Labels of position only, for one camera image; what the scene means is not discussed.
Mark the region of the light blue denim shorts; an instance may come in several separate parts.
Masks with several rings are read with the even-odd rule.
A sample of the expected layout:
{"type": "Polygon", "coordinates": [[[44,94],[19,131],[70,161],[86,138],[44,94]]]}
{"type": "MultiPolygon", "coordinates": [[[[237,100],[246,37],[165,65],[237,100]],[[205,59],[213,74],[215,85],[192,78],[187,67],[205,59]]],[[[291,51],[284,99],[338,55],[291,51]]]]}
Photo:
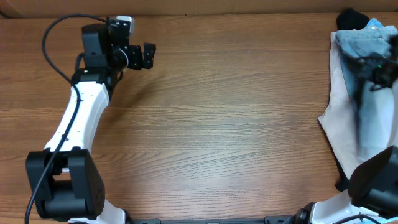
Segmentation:
{"type": "Polygon", "coordinates": [[[358,156],[362,161],[395,143],[396,103],[392,88],[372,91],[380,60],[397,62],[397,28],[340,30],[335,35],[346,89],[353,104],[358,156]]]}

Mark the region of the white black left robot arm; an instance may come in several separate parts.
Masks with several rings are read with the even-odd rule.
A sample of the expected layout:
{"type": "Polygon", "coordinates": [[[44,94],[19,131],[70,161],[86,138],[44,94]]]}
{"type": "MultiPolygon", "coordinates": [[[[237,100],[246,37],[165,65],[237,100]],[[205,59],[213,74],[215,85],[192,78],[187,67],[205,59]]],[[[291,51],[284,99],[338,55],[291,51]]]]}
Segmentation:
{"type": "Polygon", "coordinates": [[[84,50],[75,62],[70,99],[62,120],[42,151],[32,151],[25,169],[32,209],[43,219],[69,223],[131,223],[124,209],[106,199],[104,182],[93,162],[94,136],[116,85],[126,69],[150,69],[155,44],[131,45],[135,22],[130,16],[102,19],[81,29],[84,50]]]}

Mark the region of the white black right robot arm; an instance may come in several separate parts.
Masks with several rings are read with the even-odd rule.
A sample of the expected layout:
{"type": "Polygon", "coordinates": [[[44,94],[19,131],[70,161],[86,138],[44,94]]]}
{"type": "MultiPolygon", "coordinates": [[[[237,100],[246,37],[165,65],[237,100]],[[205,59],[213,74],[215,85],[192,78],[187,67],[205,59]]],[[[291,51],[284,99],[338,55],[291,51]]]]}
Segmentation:
{"type": "Polygon", "coordinates": [[[287,223],[387,223],[397,217],[397,62],[367,56],[351,66],[361,82],[355,96],[359,109],[338,72],[319,118],[348,178],[346,189],[309,203],[287,223]]]}

